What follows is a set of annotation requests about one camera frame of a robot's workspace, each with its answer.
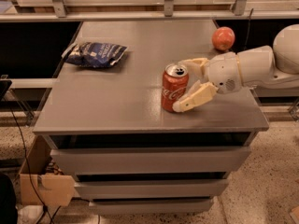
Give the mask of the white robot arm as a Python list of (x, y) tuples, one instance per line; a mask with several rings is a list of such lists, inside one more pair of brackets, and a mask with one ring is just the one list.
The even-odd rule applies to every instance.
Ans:
[(271, 46), (180, 63), (194, 72), (198, 80), (174, 102), (176, 112), (203, 105), (218, 93), (236, 92), (244, 87), (295, 88), (299, 86), (299, 25), (282, 29)]

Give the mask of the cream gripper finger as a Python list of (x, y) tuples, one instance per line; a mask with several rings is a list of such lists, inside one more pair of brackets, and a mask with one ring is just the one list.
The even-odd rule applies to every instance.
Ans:
[(190, 89), (172, 105), (175, 112), (189, 111), (199, 105), (210, 102), (216, 95), (218, 88), (212, 82), (195, 82)]
[(208, 58), (195, 58), (179, 61), (180, 65), (187, 68), (189, 73), (196, 75), (199, 79), (202, 79), (205, 74), (205, 66), (208, 62)]

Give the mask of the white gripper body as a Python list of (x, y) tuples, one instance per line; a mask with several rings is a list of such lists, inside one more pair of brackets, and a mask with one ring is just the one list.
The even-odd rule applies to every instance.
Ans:
[(217, 55), (205, 65), (205, 79), (218, 89), (218, 93), (226, 94), (242, 88), (241, 76), (233, 52)]

